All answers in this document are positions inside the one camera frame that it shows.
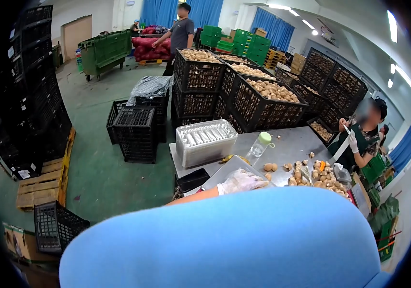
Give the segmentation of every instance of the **sorting table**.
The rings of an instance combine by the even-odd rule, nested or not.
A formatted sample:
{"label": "sorting table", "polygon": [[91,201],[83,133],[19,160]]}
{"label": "sorting table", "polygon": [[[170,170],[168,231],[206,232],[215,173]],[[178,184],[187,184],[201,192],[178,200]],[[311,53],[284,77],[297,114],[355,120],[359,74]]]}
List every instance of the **sorting table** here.
{"label": "sorting table", "polygon": [[[309,163],[307,166],[310,171],[312,171],[315,160],[328,161],[332,157],[310,127],[269,130],[268,133],[272,134],[272,142],[275,144],[275,147],[271,148],[268,146],[253,167],[264,175],[266,173],[263,169],[265,163],[277,163],[278,169],[275,172],[271,172],[271,181],[278,187],[287,185],[289,177],[293,175],[293,170],[287,172],[283,167],[284,164],[294,164],[296,161],[308,159]],[[245,157],[259,134],[260,132],[239,134],[231,153]],[[185,168],[181,166],[180,158],[176,152],[176,143],[170,143],[168,147],[174,161],[176,176],[178,178],[201,168],[204,168],[207,173],[212,176],[223,165],[220,164],[220,160],[217,160],[212,163]],[[309,158],[308,154],[310,152],[315,154],[314,158]],[[193,189],[186,193],[185,196],[196,192],[197,189]]]}

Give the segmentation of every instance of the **green apron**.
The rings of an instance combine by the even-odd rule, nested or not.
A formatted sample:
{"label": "green apron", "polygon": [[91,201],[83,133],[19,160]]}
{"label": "green apron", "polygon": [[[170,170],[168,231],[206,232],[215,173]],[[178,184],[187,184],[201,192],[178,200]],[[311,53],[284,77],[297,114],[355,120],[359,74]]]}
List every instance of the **green apron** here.
{"label": "green apron", "polygon": [[[353,130],[354,133],[356,134],[355,137],[356,137],[356,141],[358,142],[358,150],[359,150],[359,154],[361,155],[364,154],[367,146],[369,146],[373,142],[380,141],[380,137],[375,137],[367,141],[362,135],[361,130],[359,129],[358,123],[352,125],[350,127],[350,130]],[[341,144],[347,139],[347,137],[348,137],[348,132],[343,131],[340,134],[338,141],[330,144],[330,146],[327,149],[329,150],[330,154],[332,154],[332,156],[335,155],[338,148],[340,148]],[[338,158],[336,163],[342,164],[343,167],[345,167],[348,170],[351,170],[352,167],[356,165],[356,161],[354,160],[354,154],[349,146],[346,148],[343,154],[341,154],[340,158]]]}

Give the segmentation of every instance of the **gloved hand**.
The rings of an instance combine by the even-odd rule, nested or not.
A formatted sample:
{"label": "gloved hand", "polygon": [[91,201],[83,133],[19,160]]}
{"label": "gloved hand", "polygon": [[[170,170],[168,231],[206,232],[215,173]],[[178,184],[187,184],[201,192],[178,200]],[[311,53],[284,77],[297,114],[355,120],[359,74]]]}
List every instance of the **gloved hand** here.
{"label": "gloved hand", "polygon": [[263,181],[263,178],[255,176],[252,172],[240,168],[234,171],[225,183],[218,184],[218,194],[224,195],[240,191],[249,191],[255,188],[268,185],[269,181]]}
{"label": "gloved hand", "polygon": [[348,141],[350,142],[350,148],[353,153],[358,153],[358,141],[356,140],[356,137],[353,134],[350,134],[348,136]]}

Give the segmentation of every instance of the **metal tray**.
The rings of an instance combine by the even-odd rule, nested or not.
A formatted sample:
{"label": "metal tray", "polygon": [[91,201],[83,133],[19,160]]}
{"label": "metal tray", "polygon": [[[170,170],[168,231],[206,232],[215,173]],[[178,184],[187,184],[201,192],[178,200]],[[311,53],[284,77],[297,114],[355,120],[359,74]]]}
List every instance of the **metal tray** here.
{"label": "metal tray", "polygon": [[[244,160],[242,160],[239,156],[234,155],[228,162],[226,162],[218,171],[210,177],[209,180],[207,180],[204,184],[202,184],[201,189],[202,190],[208,190],[214,188],[216,185],[220,183],[224,183],[228,177],[228,175],[239,169],[245,169],[249,172],[252,172],[256,176],[260,176],[264,180],[266,179],[263,174],[258,172],[255,168],[247,164]],[[266,187],[276,187],[274,183],[270,181],[270,183]]]}

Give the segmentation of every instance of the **green bottle cap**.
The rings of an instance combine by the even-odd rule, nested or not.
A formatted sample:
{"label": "green bottle cap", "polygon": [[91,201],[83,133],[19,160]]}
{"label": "green bottle cap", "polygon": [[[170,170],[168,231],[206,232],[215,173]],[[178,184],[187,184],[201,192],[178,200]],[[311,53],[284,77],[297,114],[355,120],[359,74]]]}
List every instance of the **green bottle cap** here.
{"label": "green bottle cap", "polygon": [[268,145],[271,142],[271,135],[268,132],[262,132],[258,136],[258,139],[260,142],[262,142],[265,145]]}

